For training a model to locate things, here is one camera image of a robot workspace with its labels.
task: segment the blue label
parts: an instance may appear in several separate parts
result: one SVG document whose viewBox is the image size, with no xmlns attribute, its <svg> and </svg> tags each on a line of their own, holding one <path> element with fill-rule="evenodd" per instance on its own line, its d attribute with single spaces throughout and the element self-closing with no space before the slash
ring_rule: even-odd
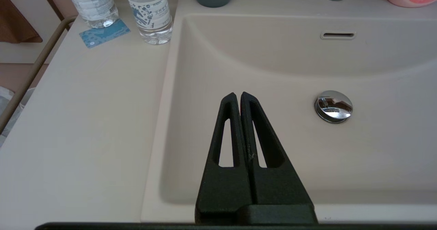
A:
<svg viewBox="0 0 437 230">
<path fill-rule="evenodd" d="M 79 33 L 87 48 L 93 48 L 119 36 L 129 33 L 131 30 L 121 20 L 117 19 L 111 26 L 106 28 L 92 28 Z"/>
</svg>

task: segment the floor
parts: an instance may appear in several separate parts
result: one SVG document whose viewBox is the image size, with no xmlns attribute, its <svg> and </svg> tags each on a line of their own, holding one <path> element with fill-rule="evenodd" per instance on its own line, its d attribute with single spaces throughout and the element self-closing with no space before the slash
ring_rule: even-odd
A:
<svg viewBox="0 0 437 230">
<path fill-rule="evenodd" d="M 48 64 L 42 66 L 31 87 L 36 87 Z M 16 92 L 25 81 L 32 64 L 0 63 L 0 86 Z"/>
</svg>

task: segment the sink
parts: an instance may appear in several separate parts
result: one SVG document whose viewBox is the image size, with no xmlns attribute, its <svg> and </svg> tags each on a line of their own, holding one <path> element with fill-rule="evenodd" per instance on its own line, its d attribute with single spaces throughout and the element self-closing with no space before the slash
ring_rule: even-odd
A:
<svg viewBox="0 0 437 230">
<path fill-rule="evenodd" d="M 194 221 L 220 101 L 243 91 L 262 104 L 320 222 L 436 221 L 437 7 L 295 7 L 304 1 L 179 0 L 142 221 Z M 346 122 L 315 112 L 325 90 L 352 101 Z M 232 166 L 229 127 L 220 165 Z"/>
</svg>

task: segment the sink countertop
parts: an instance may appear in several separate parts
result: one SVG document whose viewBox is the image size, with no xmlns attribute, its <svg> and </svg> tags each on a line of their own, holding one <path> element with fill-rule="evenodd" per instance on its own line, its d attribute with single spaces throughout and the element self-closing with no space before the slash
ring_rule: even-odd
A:
<svg viewBox="0 0 437 230">
<path fill-rule="evenodd" d="M 0 148 L 0 229 L 139 222 L 169 44 L 131 32 L 92 49 L 78 18 Z"/>
</svg>

